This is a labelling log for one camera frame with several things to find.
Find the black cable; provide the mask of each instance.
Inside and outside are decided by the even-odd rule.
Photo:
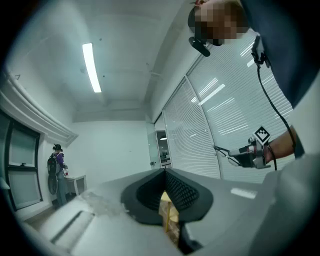
[[[264,88],[264,86],[263,86],[263,84],[262,84],[262,82],[261,82],[260,66],[259,66],[259,65],[257,66],[257,73],[258,73],[258,78],[259,78],[259,82],[260,82],[260,85],[261,85],[261,87],[262,87],[262,90],[263,90],[265,96],[267,97],[268,101],[270,102],[271,107],[272,107],[272,108],[274,109],[274,111],[278,114],[278,116],[280,117],[280,119],[283,121],[285,127],[287,128],[287,130],[288,130],[288,132],[289,132],[289,134],[290,134],[291,140],[292,140],[293,150],[295,150],[295,148],[296,148],[296,142],[295,142],[295,139],[294,139],[294,135],[292,134],[292,131],[291,131],[291,129],[290,129],[290,127],[289,127],[286,119],[284,119],[284,117],[279,113],[279,111],[277,110],[277,108],[276,108],[275,105],[272,103],[271,99],[269,98],[269,96],[268,96],[268,94],[267,94],[267,92],[266,92],[266,90],[265,90],[265,88]]]
[[[271,153],[271,155],[272,155],[272,159],[273,159],[273,163],[274,163],[274,170],[276,171],[276,170],[277,170],[277,160],[276,160],[276,156],[275,156],[272,148],[270,147],[269,142],[266,143],[266,146],[267,146],[267,148],[269,149],[269,151],[270,151],[270,153]]]

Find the person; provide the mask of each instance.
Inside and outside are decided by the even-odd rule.
[[[274,78],[295,108],[320,68],[319,53],[314,51],[316,43],[311,38],[318,30],[319,8],[311,5],[295,6],[283,0],[196,0],[188,25],[195,36],[215,46],[241,37],[249,28],[259,33]],[[289,131],[269,143],[276,159],[304,154],[294,127],[290,130],[295,148]],[[267,147],[264,156],[267,163],[273,160]]]
[[[58,180],[58,188],[56,192],[56,199],[60,207],[64,206],[67,203],[66,199],[66,183],[65,183],[65,174],[64,174],[64,154],[61,145],[54,144],[53,146],[54,153],[53,155],[56,157],[58,164],[60,165],[60,170],[56,174]]]

